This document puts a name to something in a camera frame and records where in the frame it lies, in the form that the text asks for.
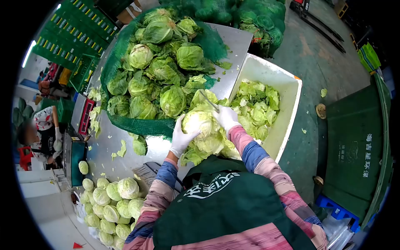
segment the black apron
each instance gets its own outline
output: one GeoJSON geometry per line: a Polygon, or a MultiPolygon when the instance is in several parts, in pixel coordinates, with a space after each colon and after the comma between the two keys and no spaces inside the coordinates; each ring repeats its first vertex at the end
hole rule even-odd
{"type": "Polygon", "coordinates": [[[242,161],[211,155],[183,179],[183,190],[156,220],[154,249],[171,249],[273,222],[293,249],[316,249],[285,214],[274,185],[242,161]]]}
{"type": "Polygon", "coordinates": [[[42,136],[40,140],[42,146],[40,149],[31,148],[32,152],[52,156],[56,152],[53,148],[53,144],[56,142],[56,128],[52,126],[46,130],[38,130],[38,132],[42,136]]]}

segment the white glove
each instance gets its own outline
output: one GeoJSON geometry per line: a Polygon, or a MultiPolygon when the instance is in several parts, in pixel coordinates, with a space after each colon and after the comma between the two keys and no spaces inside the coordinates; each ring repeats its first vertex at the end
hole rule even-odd
{"type": "Polygon", "coordinates": [[[174,153],[174,155],[178,158],[180,158],[185,149],[188,147],[189,142],[191,142],[195,137],[197,137],[201,133],[201,130],[199,130],[191,134],[184,134],[181,128],[182,119],[184,117],[185,114],[181,115],[176,120],[174,132],[172,133],[172,146],[170,151],[174,153]]]}
{"type": "Polygon", "coordinates": [[[56,140],[62,141],[62,134],[60,133],[60,128],[56,127],[56,140]]]}
{"type": "Polygon", "coordinates": [[[241,124],[238,122],[238,114],[229,107],[218,105],[220,113],[213,112],[212,115],[220,123],[220,125],[226,130],[226,137],[228,137],[229,130],[236,125],[241,124]]]}

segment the white styrofoam box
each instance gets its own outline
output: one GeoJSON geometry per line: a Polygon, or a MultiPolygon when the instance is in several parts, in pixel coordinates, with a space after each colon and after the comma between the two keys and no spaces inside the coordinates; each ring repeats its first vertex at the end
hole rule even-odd
{"type": "Polygon", "coordinates": [[[268,137],[261,146],[278,163],[288,142],[294,118],[300,100],[302,81],[293,74],[264,60],[247,53],[239,76],[229,96],[231,102],[243,79],[260,81],[274,87],[280,95],[280,112],[273,127],[269,129],[268,137]]]}

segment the concrete floor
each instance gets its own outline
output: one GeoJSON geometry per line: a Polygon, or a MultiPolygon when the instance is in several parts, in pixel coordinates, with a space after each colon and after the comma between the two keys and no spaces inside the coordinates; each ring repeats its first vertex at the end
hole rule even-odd
{"type": "Polygon", "coordinates": [[[331,104],[368,86],[369,73],[358,59],[349,37],[350,29],[325,1],[311,1],[309,11],[340,34],[345,54],[302,21],[289,9],[289,4],[287,0],[283,42],[269,61],[303,81],[296,119],[280,166],[290,175],[300,196],[309,203],[316,198],[312,177],[317,171],[324,175],[328,143],[326,120],[318,118],[315,106],[331,104]],[[320,95],[323,88],[328,90],[325,98],[320,95]]]}

